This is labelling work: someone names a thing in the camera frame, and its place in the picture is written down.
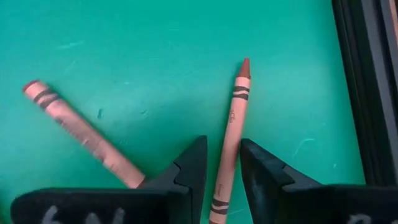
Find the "crayon tip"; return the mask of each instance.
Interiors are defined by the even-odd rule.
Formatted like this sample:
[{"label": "crayon tip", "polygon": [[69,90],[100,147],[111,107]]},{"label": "crayon tip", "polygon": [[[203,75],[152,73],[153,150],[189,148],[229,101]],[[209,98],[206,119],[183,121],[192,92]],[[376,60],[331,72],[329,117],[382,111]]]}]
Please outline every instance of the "crayon tip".
[{"label": "crayon tip", "polygon": [[250,79],[250,60],[245,58],[242,63],[241,71],[236,75],[236,77],[246,77]]},{"label": "crayon tip", "polygon": [[25,92],[28,87],[30,87],[32,84],[37,83],[39,81],[40,80],[32,80],[32,81],[30,81],[28,84],[24,85],[24,87],[22,88],[22,91]]}]

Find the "crayon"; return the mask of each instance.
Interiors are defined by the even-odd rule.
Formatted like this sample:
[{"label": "crayon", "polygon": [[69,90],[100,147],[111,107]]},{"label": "crayon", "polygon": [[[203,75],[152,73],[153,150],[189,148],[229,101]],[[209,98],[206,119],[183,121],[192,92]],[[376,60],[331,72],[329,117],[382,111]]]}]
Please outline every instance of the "crayon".
[{"label": "crayon", "polygon": [[392,23],[394,25],[394,33],[395,33],[396,42],[398,45],[398,15],[397,15],[396,1],[389,0],[389,3],[390,3],[390,10],[391,10],[391,16],[392,16]]},{"label": "crayon", "polygon": [[38,104],[58,124],[99,159],[102,164],[122,180],[129,188],[135,189],[144,182],[145,176],[119,151],[98,134],[83,118],[51,90],[46,84],[34,80],[23,88],[25,95]]},{"label": "crayon", "polygon": [[235,163],[239,152],[244,117],[250,92],[250,63],[245,58],[241,71],[236,75],[231,109],[226,126],[220,166],[218,168],[215,192],[210,211],[210,224],[226,223],[226,215],[231,198]]}]

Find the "teal background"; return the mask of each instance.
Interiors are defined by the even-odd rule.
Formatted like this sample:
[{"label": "teal background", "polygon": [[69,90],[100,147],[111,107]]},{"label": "teal background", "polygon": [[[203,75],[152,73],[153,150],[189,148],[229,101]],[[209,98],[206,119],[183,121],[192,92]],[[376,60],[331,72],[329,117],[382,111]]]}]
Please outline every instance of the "teal background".
[{"label": "teal background", "polygon": [[[0,1],[0,212],[44,187],[125,188],[22,94],[39,78],[149,177],[208,136],[208,223],[233,80],[244,137],[324,184],[363,184],[330,0]],[[234,181],[228,223],[251,220]]]}]

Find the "handwritten number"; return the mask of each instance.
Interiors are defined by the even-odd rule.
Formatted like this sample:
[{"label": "handwritten number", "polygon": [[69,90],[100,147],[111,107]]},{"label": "handwritten number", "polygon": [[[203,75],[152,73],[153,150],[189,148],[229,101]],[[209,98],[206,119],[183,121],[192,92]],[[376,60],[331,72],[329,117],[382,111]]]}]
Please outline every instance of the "handwritten number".
[{"label": "handwritten number", "polygon": [[234,110],[229,111],[229,122],[232,123],[235,120],[235,112]]},{"label": "handwritten number", "polygon": [[[62,224],[61,222],[54,221],[54,216],[57,214],[58,208],[54,205],[52,205],[44,214],[42,224]],[[124,222],[124,210],[121,208],[118,208],[113,217],[112,224],[123,224]],[[98,218],[98,216],[91,212],[90,214],[87,215],[85,224],[102,224],[101,220]]]},{"label": "handwritten number", "polygon": [[347,224],[357,224],[357,223],[371,224],[372,218],[364,214],[350,215]]}]

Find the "scratch mark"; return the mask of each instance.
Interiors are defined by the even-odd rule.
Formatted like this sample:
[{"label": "scratch mark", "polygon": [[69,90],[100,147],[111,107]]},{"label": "scratch mark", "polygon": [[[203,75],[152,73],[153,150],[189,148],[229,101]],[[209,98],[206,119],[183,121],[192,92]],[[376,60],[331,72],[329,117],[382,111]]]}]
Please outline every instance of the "scratch mark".
[{"label": "scratch mark", "polygon": [[302,148],[302,146],[304,145],[304,143],[309,142],[309,141],[315,141],[315,139],[307,138],[307,139],[304,139],[303,141],[301,141],[292,157],[294,158],[297,155],[297,153],[299,153],[299,151]]},{"label": "scratch mark", "polygon": [[102,119],[103,111],[104,111],[104,109],[102,109],[102,108],[98,110],[98,114],[97,114],[98,119]]},{"label": "scratch mark", "polygon": [[70,49],[70,48],[72,48],[72,47],[77,47],[77,46],[79,46],[79,45],[82,45],[82,44],[84,44],[85,42],[84,41],[77,41],[77,42],[70,42],[70,43],[68,43],[68,44],[63,44],[63,45],[59,45],[58,47],[57,47],[57,49],[59,49],[59,50],[67,50],[67,49]]},{"label": "scratch mark", "polygon": [[242,211],[244,211],[244,208],[239,209],[237,211],[229,212],[228,215],[236,214],[236,213],[239,213],[239,212],[242,212]]},{"label": "scratch mark", "polygon": [[72,66],[74,66],[76,64],[76,59],[73,59],[72,62],[70,62],[70,64],[64,69],[63,74],[66,74],[69,72],[69,70],[72,68]]}]

